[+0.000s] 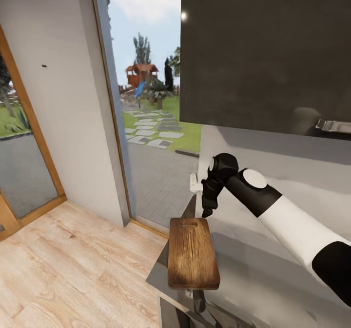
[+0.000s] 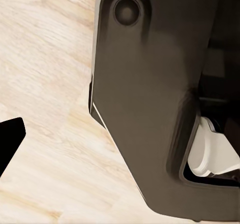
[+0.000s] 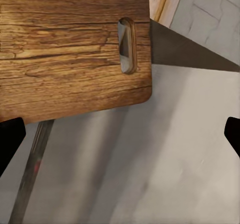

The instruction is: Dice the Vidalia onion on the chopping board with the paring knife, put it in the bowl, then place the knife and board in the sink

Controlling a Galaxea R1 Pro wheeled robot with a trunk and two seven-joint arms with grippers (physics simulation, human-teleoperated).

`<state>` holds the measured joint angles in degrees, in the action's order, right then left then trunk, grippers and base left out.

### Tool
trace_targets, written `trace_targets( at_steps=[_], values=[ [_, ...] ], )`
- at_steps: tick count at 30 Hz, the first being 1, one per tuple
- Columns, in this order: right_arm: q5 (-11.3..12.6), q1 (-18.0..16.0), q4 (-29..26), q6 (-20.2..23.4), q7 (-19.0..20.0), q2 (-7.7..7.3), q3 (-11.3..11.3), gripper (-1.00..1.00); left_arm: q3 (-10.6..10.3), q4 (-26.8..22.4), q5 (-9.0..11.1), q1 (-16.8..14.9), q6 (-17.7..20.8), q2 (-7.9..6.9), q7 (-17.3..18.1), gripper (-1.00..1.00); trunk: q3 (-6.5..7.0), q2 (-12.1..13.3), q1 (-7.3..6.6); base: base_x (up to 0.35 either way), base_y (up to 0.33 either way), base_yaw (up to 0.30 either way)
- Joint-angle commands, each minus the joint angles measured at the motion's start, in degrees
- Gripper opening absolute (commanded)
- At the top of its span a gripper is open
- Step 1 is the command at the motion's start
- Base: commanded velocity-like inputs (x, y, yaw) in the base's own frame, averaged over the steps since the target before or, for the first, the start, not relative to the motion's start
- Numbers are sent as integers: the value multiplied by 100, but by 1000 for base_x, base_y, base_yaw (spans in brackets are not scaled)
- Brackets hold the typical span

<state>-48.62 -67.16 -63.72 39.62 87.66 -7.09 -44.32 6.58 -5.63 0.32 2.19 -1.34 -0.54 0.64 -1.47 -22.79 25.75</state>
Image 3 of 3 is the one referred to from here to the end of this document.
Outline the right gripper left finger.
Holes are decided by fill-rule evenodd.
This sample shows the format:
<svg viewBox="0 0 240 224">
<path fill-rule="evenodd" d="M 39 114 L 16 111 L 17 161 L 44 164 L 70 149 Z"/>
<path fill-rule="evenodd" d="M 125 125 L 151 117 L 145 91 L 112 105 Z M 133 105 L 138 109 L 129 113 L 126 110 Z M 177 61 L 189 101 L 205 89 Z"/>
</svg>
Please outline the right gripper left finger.
<svg viewBox="0 0 240 224">
<path fill-rule="evenodd" d="M 0 122 L 0 177 L 26 136 L 21 117 Z"/>
</svg>

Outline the cutting board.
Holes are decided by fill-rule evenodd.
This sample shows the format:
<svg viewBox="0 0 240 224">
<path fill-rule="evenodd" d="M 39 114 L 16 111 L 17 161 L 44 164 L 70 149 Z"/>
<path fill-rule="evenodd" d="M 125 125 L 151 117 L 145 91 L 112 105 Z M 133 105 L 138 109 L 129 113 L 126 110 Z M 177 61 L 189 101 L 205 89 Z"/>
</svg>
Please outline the cutting board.
<svg viewBox="0 0 240 224">
<path fill-rule="evenodd" d="M 0 123 L 24 125 L 147 102 L 150 0 L 0 0 Z M 118 23 L 131 25 L 121 68 Z"/>
</svg>

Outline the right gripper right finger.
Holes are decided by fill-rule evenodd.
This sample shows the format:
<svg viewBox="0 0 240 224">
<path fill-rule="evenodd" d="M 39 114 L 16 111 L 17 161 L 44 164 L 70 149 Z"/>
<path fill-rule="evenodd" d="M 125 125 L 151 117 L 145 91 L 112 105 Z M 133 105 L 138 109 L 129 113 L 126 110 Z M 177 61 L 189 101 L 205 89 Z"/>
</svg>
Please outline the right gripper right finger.
<svg viewBox="0 0 240 224">
<path fill-rule="evenodd" d="M 240 119 L 228 117 L 224 135 L 240 157 Z"/>
</svg>

